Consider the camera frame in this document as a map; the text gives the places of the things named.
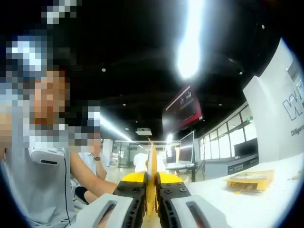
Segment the white earphone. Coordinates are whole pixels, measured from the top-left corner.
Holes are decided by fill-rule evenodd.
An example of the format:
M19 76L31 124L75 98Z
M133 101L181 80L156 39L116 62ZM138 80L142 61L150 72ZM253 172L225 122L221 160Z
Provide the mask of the white earphone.
M28 149L30 158L38 163L45 165L57 165L64 160L63 148L36 148Z

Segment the projector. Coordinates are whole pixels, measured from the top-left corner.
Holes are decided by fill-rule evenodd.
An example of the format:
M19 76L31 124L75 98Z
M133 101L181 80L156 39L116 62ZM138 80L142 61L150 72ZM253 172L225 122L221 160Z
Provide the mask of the projector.
M138 135L152 135L150 128L137 128L135 133Z
M64 160L64 151L62 148L36 148L28 149L30 158L38 163L45 165L57 165Z

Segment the ceiling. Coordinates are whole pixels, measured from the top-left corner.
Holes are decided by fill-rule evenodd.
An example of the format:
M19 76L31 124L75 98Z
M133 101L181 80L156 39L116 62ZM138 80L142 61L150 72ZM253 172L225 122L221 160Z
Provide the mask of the ceiling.
M162 110L186 84L196 91L204 121L181 130L175 139L190 130L203 135L245 102L242 89L252 76L260 76L280 39L260 1L205 1L200 69L185 81L176 59L186 29L187 1L98 2L83 1L76 18L67 15L52 28L55 44L70 47L77 61L71 110L95 100L102 115L133 140L147 140L135 133L138 127L150 128L153 140L165 139ZM123 139L102 132L104 138Z

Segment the black shorts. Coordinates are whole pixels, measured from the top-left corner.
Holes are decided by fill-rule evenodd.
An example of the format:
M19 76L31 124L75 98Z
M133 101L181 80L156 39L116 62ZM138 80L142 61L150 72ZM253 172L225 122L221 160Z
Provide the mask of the black shorts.
M86 199L85 199L85 192L87 191L87 189L85 187L82 186L78 186L75 189L75 195L77 195L83 202L85 202L86 204L89 204Z

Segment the man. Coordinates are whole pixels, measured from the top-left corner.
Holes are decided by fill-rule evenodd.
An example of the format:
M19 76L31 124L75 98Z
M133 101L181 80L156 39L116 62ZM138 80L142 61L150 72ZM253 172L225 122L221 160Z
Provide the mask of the man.
M63 228L75 221L70 173L97 197L116 188L114 183L94 175L78 153L69 151L68 142L61 140L68 140L67 131L58 130L57 121L57 115L64 111L67 86L64 71L46 70L44 77L35 81L31 104L24 101L23 107L12 106L10 114L0 116L0 158L4 160L8 184L23 215L37 227ZM65 164L51 166L31 160L28 147L36 143L48 147L49 142L53 143L51 147L64 145Z
M90 168L90 170L99 178L104 180L107 171L106 171L106 157L101 152L101 136L100 129L96 129L92 133L92 137L90 139L90 152L81 152L79 156L81 160ZM75 194L84 202L91 203L93 202L97 196L92 194L83 186L77 186L75 190Z

